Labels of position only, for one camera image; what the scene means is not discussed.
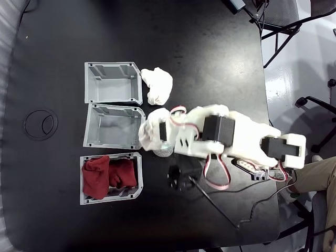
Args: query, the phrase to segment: white floor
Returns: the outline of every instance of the white floor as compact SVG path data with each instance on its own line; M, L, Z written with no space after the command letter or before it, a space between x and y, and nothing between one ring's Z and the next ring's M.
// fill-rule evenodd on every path
M297 2L300 19L310 16L310 1L299 0ZM336 14L303 24L300 32L265 69L270 120L274 127L283 133L299 133L307 137L307 162L311 159L311 145L319 143L336 126L331 122L331 118L336 116L312 102L308 102L300 109L294 104L300 97L313 96L336 106L336 91L334 95L331 95L331 90L327 86L329 79L336 79L334 28L336 28ZM280 35L279 42L284 41L286 37L287 35ZM274 53L275 37L264 40L262 50L263 60L266 63ZM335 146L336 137L321 150L320 155L323 158L336 155ZM301 199L308 208L311 208L309 200L308 195ZM297 217L294 206L286 205L282 200L279 203L281 230L301 221ZM306 232L307 230L303 230L267 246L257 244L243 246L242 249L243 252L298 251L305 244ZM239 247L222 248L222 250L225 252L240 251Z

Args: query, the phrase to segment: robotic arm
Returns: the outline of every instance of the robotic arm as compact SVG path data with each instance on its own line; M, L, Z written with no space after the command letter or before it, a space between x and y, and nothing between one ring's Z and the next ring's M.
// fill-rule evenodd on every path
M176 154L207 159L206 166L215 154L219 163L222 156L235 158L235 165L251 174L279 167L285 179L284 167L304 166L306 138L303 135L281 135L280 130L229 111L224 105L196 107L189 113L183 106L175 107L170 112L166 110L165 116L154 124L160 137L153 138L156 141L153 146L173 146Z

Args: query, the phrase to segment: red sock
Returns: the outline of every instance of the red sock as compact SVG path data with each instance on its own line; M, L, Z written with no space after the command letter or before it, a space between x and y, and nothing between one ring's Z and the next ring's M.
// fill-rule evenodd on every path
M87 161L82 167L83 193L103 199L109 190L109 156Z
M129 159L112 161L109 166L109 182L116 188L136 186L133 161Z

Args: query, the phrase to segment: black tabletop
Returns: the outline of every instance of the black tabletop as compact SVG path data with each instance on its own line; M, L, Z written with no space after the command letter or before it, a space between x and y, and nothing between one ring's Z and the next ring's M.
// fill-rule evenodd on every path
M28 8L35 4L32 0ZM3 133L2 196L13 245L43 252L162 251L276 239L276 197L235 230L196 189L168 187L171 158L143 150L144 188L138 198L79 205L79 157L129 152L82 147L88 107L84 62L160 67L174 79L167 109L218 103L268 123L260 40L248 20L245 13L232 15L220 0L49 0L26 13L14 49ZM142 92L141 108L148 115L159 107L148 105L144 83ZM25 116L39 108L58 117L55 134L44 141L23 131ZM228 168L231 190L254 183L238 168ZM211 197L237 223L275 189L274 182L265 182Z

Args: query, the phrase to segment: gray bin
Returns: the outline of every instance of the gray bin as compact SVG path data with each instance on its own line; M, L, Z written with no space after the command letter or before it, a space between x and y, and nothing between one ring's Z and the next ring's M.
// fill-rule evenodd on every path
M83 146L138 150L138 131L145 120L140 108L91 103Z
M142 104L142 80L133 62L86 62L85 103Z
M109 187L109 191L103 199L95 199L92 198L85 193L83 193L83 173L82 167L84 163L90 159L100 158L103 155L98 156L81 156L80 157L80 204L88 205L102 202L110 202L110 201L124 201L124 200L132 200L138 197L142 191L143 181L142 181L142 162L141 155L138 152L132 153L122 153L122 154L114 154L108 155L110 157L110 161L117 159L131 159L134 163L134 174L137 181L137 186L132 188L123 187L121 189L117 189L115 187Z

